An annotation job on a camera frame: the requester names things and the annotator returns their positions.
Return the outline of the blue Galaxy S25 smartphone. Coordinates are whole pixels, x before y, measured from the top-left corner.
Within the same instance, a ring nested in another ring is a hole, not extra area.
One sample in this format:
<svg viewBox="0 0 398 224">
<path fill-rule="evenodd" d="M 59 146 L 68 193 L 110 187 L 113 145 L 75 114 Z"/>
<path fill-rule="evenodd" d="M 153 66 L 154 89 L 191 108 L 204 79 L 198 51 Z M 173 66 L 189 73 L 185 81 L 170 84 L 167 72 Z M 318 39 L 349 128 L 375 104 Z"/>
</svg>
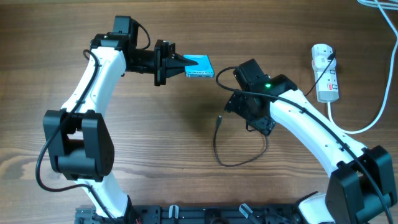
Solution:
<svg viewBox="0 0 398 224">
<path fill-rule="evenodd" d="M 193 60 L 197 65 L 185 67 L 185 76 L 188 78 L 214 78 L 215 73 L 207 55 L 184 55 L 185 58 Z"/>
</svg>

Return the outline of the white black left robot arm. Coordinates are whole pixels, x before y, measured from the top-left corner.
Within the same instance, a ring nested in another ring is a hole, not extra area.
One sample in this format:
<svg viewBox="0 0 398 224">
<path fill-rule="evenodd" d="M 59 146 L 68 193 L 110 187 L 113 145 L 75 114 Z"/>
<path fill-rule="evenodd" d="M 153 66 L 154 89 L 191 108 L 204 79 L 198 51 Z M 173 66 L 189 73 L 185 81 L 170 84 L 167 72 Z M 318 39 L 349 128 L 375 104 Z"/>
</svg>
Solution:
<svg viewBox="0 0 398 224">
<path fill-rule="evenodd" d="M 48 154 L 53 171 L 74 181 L 58 191 L 83 188 L 95 205 L 92 217 L 100 223 L 134 223 L 138 218 L 112 172 L 114 144 L 104 122 L 118 80 L 127 72 L 148 73 L 161 86 L 196 65 L 177 54 L 173 42 L 158 40 L 153 50 L 137 48 L 141 28 L 130 16 L 116 16 L 111 32 L 96 34 L 83 52 L 88 65 L 75 91 L 59 110 L 48 110 L 43 118 L 46 142 L 35 168 L 38 185 L 55 191 L 40 177 Z"/>
</svg>

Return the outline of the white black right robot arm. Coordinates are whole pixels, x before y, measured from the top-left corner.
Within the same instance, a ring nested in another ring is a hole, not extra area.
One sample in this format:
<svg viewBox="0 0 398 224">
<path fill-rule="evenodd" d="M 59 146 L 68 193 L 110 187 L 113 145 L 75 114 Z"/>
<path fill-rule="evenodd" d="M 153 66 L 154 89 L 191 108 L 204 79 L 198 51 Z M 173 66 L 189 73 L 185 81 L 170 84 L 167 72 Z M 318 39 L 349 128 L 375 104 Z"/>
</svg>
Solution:
<svg viewBox="0 0 398 224">
<path fill-rule="evenodd" d="M 397 189 L 391 155 L 372 149 L 337 128 L 310 104 L 285 75 L 266 75 L 254 59 L 230 68 L 239 88 L 225 106 L 268 136 L 277 124 L 289 130 L 318 160 L 329 183 L 324 194 L 304 197 L 297 213 L 304 223 L 368 223 L 391 207 Z"/>
</svg>

